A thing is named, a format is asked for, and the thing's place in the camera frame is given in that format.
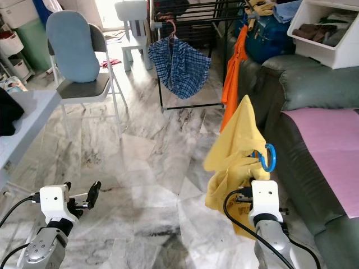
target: gray chair seat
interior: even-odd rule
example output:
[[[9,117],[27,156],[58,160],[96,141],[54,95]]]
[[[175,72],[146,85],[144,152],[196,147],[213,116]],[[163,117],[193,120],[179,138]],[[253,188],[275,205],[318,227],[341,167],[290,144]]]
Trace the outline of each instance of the gray chair seat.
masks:
[[[62,99],[95,97],[106,90],[108,81],[108,73],[99,73],[97,79],[93,82],[77,83],[64,80],[57,88],[57,91]]]

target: orange cloth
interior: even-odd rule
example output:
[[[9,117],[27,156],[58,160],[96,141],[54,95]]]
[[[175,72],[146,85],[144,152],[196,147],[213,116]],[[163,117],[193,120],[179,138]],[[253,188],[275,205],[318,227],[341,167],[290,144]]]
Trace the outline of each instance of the orange cloth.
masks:
[[[228,61],[227,75],[225,77],[221,99],[221,102],[227,105],[227,107],[224,112],[220,131],[224,129],[238,107],[238,78],[240,75],[240,64],[242,61],[248,59],[245,51],[247,33],[248,26],[245,25],[238,36],[233,56]]]

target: black cable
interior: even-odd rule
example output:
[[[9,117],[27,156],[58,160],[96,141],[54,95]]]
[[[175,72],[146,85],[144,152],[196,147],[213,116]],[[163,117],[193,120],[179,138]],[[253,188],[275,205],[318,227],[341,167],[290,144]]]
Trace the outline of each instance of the black cable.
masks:
[[[246,231],[247,233],[249,233],[250,235],[252,235],[254,238],[256,238],[257,240],[261,241],[263,243],[263,245],[265,245],[267,248],[269,248],[275,255],[278,256],[278,258],[290,269],[295,269],[288,261],[286,258],[283,257],[283,255],[281,255],[275,248],[273,248],[271,246],[271,244],[269,244],[265,239],[263,239],[261,236],[257,235],[255,232],[253,232],[251,229],[249,229],[248,227],[244,226],[243,224],[241,224],[239,221],[235,220],[227,211],[227,202],[228,199],[234,195],[240,193],[240,190],[235,190],[233,192],[230,192],[229,195],[227,195],[227,197],[224,199],[224,203],[223,203],[223,211],[225,213],[225,215],[227,216],[227,218],[229,218],[234,224],[238,225],[239,227],[241,227],[244,231]]]
[[[4,222],[6,221],[6,219],[10,216],[10,214],[22,203],[26,202],[26,201],[31,201],[33,199],[32,196],[29,196],[25,199],[22,199],[20,202],[18,202],[16,205],[14,205],[13,207],[11,207],[11,209],[8,211],[8,213],[6,213],[5,217],[2,219],[2,221],[0,222],[0,228],[1,226],[4,224]]]
[[[8,259],[10,259],[10,257],[12,255],[14,255],[16,252],[22,250],[23,248],[26,248],[29,244],[25,244],[25,245],[22,245],[18,248],[15,248],[13,251],[11,251],[8,255],[6,255],[5,259],[2,261],[1,265],[0,265],[0,269],[4,269],[5,267],[5,263],[7,262]]]
[[[304,245],[301,245],[300,243],[295,242],[295,241],[292,240],[289,236],[288,236],[288,238],[289,238],[289,241],[290,241],[293,245],[296,245],[297,247],[302,248],[302,249],[304,249],[306,252],[308,252],[309,254],[311,254],[311,256],[313,257],[313,259],[314,259],[314,261],[315,261],[316,268],[317,268],[317,269],[321,269],[319,259],[317,258],[317,256],[315,255],[315,253],[314,253],[311,249],[307,248],[307,247],[304,246]]]

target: gray leather sofa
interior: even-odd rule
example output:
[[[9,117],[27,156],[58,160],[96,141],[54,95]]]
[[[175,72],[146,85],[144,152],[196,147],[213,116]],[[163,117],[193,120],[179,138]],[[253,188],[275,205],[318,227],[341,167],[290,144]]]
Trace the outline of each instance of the gray leather sofa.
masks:
[[[299,55],[282,55],[262,66],[249,59],[240,72],[239,96],[249,94],[257,125],[277,151],[279,178],[328,269],[358,269],[359,218],[348,218],[298,127],[281,111],[359,108],[359,67],[332,70]]]

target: white plastic chair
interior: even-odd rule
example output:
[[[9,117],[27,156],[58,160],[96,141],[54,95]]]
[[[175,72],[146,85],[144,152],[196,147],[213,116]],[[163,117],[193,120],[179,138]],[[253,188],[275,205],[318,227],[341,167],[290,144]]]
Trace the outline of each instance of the white plastic chair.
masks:
[[[126,38],[122,40],[121,46],[125,71],[131,70],[130,62],[133,61],[131,50],[133,49],[143,50],[145,67],[147,70],[152,69],[152,63],[148,57],[148,39],[144,28],[144,23],[147,20],[147,1],[123,1],[114,6],[118,19],[125,25]],[[130,22],[132,34],[130,34],[128,22]]]
[[[113,72],[111,62],[109,60],[107,44],[105,37],[103,36],[101,30],[92,24],[89,24],[90,31],[91,31],[91,41],[93,45],[93,49],[95,52],[104,52],[106,54],[106,61],[108,67],[108,73],[99,73],[97,79],[93,82],[86,82],[86,83],[77,83],[72,82],[69,80],[64,80],[61,84],[58,81],[57,75],[57,68],[55,63],[55,53],[52,49],[50,42],[48,42],[49,53],[50,53],[50,60],[52,65],[52,70],[54,73],[54,79],[57,86],[57,91],[59,92],[62,100],[61,100],[61,108],[63,113],[63,121],[65,125],[66,135],[68,138],[70,136],[70,128],[67,122],[67,114],[65,110],[66,104],[81,104],[84,109],[86,109],[83,103],[99,103],[106,99],[109,89],[111,88],[112,98],[113,98],[113,105],[114,105],[114,112],[115,117],[117,120],[118,126],[118,134],[119,138],[122,138],[122,131],[121,125],[119,120],[118,108],[117,108],[117,101],[116,101],[116,93],[114,90],[113,80],[115,80],[116,85],[118,87],[118,91],[122,97],[122,100],[126,107],[126,112],[128,112],[128,106],[125,100],[125,97],[121,91],[117,78]]]

